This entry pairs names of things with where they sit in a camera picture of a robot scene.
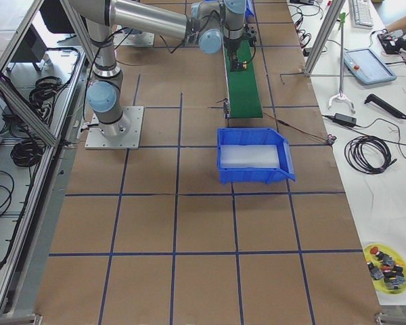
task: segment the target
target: keyboard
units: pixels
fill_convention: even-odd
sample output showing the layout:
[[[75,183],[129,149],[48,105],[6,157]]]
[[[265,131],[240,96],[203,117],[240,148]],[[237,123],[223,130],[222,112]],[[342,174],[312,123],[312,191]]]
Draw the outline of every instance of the keyboard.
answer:
[[[370,14],[371,0],[349,0],[353,26],[372,29],[373,18]]]

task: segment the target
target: power adapter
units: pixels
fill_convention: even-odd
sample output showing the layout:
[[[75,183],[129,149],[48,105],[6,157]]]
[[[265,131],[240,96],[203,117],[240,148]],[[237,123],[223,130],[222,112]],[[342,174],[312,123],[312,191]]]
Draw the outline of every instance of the power adapter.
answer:
[[[324,117],[328,118],[334,123],[342,125],[344,127],[356,127],[357,126],[357,119],[355,117],[343,115],[340,113],[336,113],[334,116],[331,115],[324,115]]]
[[[306,48],[304,48],[304,49],[302,50],[302,54],[304,55],[304,57],[309,56],[312,49],[313,49],[312,47],[306,47]]]

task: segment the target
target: green conveyor belt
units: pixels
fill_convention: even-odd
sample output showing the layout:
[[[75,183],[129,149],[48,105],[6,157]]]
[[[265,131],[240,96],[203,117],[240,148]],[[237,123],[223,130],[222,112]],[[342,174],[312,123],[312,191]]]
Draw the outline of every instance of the green conveyor belt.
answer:
[[[251,49],[248,41],[242,41],[238,49],[240,61],[248,61],[251,58]],[[230,61],[227,50],[224,52],[227,71],[227,83],[229,85],[230,118],[253,118],[263,117],[262,104],[258,96],[256,75],[252,62],[247,64],[243,71],[230,71]]]

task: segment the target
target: robotic arm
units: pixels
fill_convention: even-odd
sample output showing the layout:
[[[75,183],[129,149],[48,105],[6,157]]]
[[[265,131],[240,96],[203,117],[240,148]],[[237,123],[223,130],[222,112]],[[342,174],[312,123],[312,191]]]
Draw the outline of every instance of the robotic arm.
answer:
[[[134,0],[70,0],[74,9],[87,19],[87,28],[95,58],[95,80],[87,90],[97,118],[99,130],[106,136],[124,135],[130,121],[120,107],[122,72],[116,62],[111,26],[118,24],[157,35],[198,43],[200,49],[212,54],[223,44],[231,66],[239,67],[236,51],[250,34],[244,27],[246,0],[217,0],[195,3],[191,16],[144,5]]]

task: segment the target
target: black handle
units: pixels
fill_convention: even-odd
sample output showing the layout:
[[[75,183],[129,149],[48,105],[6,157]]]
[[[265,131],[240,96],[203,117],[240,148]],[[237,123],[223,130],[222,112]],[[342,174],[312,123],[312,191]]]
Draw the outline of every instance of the black handle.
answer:
[[[365,100],[364,104],[373,102],[379,107],[383,108],[385,111],[393,115],[394,117],[401,118],[402,120],[406,120],[406,115],[397,110],[394,106],[385,102],[382,98],[376,96],[374,93],[368,95],[367,99]]]

